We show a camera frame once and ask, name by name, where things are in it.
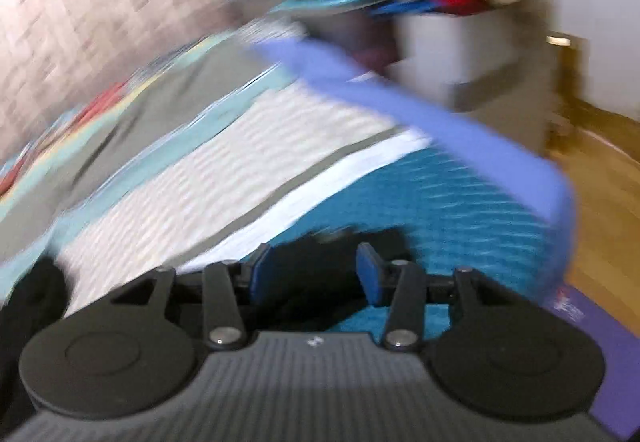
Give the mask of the black pants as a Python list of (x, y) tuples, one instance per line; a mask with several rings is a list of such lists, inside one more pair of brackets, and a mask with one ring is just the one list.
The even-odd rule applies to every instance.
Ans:
[[(322, 332), (367, 305), (356, 251), (410, 258), (400, 228), (311, 232), (271, 246), (266, 295), (242, 310), (247, 344), (260, 332)], [(159, 267), (72, 313), (61, 270), (37, 262), (2, 314), (1, 431), (40, 408), (107, 420), (160, 405), (194, 381), (209, 355), (203, 337), (202, 271)]]

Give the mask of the purple mattress edge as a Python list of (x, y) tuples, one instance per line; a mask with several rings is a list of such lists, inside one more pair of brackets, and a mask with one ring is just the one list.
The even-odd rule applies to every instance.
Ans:
[(283, 38), (252, 49), (326, 95), (420, 129), (477, 175), (511, 194), (550, 228), (551, 247), (535, 277), (533, 296), (544, 299), (562, 284), (575, 251), (577, 206), (570, 181), (555, 164), (477, 121), (409, 94), (337, 46)]

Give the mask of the patterned blue grey bedsheet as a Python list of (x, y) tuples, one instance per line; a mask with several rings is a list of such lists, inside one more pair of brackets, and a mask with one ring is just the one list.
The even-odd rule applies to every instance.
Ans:
[(44, 254), (79, 309), (149, 269), (240, 259), (311, 231), (401, 227), (436, 273), (529, 298), (550, 228), (425, 132), (314, 89), (226, 33), (169, 57), (39, 156), (1, 200), (1, 292)]

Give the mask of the red floral blanket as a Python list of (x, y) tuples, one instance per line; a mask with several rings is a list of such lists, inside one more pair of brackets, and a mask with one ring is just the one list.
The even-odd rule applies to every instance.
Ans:
[(26, 173), (30, 165), (73, 132), (81, 129), (102, 114), (116, 106), (126, 92), (126, 82), (118, 83), (104, 90), (85, 106), (66, 112), (37, 139), (30, 141), (20, 153), (1, 168), (1, 196), (6, 195)]

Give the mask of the leaf print curtain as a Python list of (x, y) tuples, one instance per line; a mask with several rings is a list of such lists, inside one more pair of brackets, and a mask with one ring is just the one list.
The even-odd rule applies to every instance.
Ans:
[(221, 26), (221, 0), (1, 0), (1, 153), (157, 52)]

